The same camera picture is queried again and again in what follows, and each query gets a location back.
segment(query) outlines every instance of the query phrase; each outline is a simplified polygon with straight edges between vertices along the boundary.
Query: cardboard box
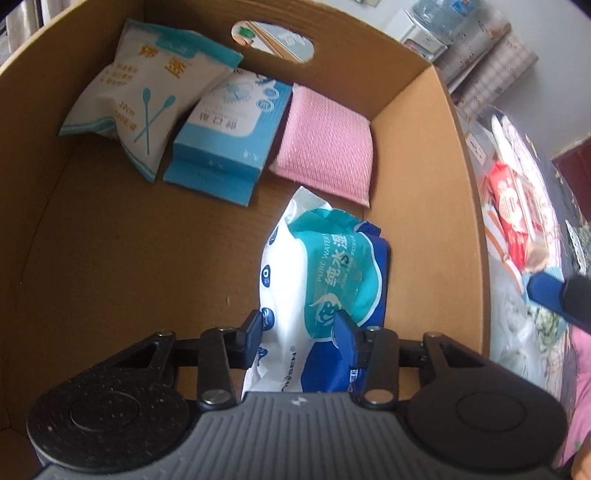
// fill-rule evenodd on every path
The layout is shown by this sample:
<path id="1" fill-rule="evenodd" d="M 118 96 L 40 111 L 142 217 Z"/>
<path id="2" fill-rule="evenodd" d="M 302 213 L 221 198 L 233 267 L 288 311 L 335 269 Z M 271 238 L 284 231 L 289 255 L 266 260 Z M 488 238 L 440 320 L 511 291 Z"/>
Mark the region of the cardboard box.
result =
<path id="1" fill-rule="evenodd" d="M 298 185 L 267 172 L 248 208 L 156 181 L 118 142 L 57 136 L 82 90 L 113 59 L 125 19 L 189 28 L 240 49 L 247 70 L 297 82 L 371 120 L 371 210 L 392 248 L 385 324 L 401 338 L 440 330 L 486 353 L 489 280 L 478 193 L 445 84 L 383 33 L 302 0 L 86 0 L 0 67 L 0 412 L 16 436 L 42 392 L 155 331 L 179 338 L 240 325 L 259 305 L 262 247 Z M 306 36 L 297 64 L 238 47 L 240 20 Z M 165 154 L 163 165 L 170 160 Z M 179 389 L 194 395 L 195 372 Z M 402 372 L 403 395 L 416 372 Z M 0 478 L 33 462 L 3 435 Z"/>
<path id="2" fill-rule="evenodd" d="M 290 86 L 236 69 L 189 115 L 164 180 L 247 206 L 290 96 Z"/>

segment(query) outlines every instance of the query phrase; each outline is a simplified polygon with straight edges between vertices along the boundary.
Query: white package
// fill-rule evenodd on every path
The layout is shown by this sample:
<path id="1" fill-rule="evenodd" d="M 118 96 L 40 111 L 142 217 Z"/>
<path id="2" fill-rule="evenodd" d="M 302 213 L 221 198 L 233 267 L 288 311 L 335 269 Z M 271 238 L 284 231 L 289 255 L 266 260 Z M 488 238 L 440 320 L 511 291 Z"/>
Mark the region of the white package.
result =
<path id="1" fill-rule="evenodd" d="M 333 326 L 340 309 L 358 326 L 384 326 L 389 246 L 379 234 L 297 190 L 263 251 L 263 333 L 244 392 L 347 391 L 362 381 L 342 358 Z"/>
<path id="2" fill-rule="evenodd" d="M 153 182 L 176 120 L 241 60 L 198 33 L 128 20 L 113 63 L 82 92 L 60 135 L 118 137 Z"/>

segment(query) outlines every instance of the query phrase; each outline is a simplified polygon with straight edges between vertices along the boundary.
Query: pink cloth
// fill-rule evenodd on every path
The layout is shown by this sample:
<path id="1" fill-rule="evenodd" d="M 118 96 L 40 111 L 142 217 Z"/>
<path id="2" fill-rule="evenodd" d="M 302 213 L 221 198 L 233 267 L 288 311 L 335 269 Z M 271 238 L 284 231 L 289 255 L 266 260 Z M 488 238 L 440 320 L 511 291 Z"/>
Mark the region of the pink cloth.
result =
<path id="1" fill-rule="evenodd" d="M 571 329 L 571 341 L 577 352 L 577 396 L 562 464 L 579 450 L 591 432 L 591 336 L 575 326 L 571 326 Z"/>
<path id="2" fill-rule="evenodd" d="M 369 207 L 374 144 L 362 115 L 294 85 L 281 148 L 269 169 Z"/>

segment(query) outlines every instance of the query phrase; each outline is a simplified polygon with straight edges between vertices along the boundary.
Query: wet wipes package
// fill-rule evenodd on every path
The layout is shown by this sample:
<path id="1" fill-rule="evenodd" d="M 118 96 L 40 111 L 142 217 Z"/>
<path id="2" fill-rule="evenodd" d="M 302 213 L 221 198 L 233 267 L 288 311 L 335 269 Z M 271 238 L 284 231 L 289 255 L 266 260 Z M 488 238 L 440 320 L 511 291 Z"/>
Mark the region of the wet wipes package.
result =
<path id="1" fill-rule="evenodd" d="M 173 126 L 242 55 L 198 33 L 128 20 L 112 64 L 82 92 L 60 135 L 119 138 L 153 182 Z"/>
<path id="2" fill-rule="evenodd" d="M 248 205 L 290 95 L 288 85 L 237 69 L 189 116 L 164 180 Z"/>
<path id="3" fill-rule="evenodd" d="M 335 312 L 359 326 L 384 325 L 389 246 L 369 222 L 333 209 L 301 187 L 265 245 L 258 358 L 244 391 L 356 390 L 333 334 Z"/>

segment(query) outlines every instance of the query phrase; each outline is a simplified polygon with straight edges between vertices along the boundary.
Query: gray gripper base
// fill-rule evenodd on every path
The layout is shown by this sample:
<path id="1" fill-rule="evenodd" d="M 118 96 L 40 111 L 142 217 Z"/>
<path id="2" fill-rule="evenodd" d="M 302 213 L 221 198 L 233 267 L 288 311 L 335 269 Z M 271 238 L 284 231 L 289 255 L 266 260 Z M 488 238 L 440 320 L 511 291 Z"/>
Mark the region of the gray gripper base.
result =
<path id="1" fill-rule="evenodd" d="M 168 456 L 130 472 L 88 475 L 49 466 L 38 480 L 557 479 L 548 468 L 466 472 L 411 441 L 397 418 L 356 406 L 346 393 L 250 393 L 237 407 L 204 414 Z"/>

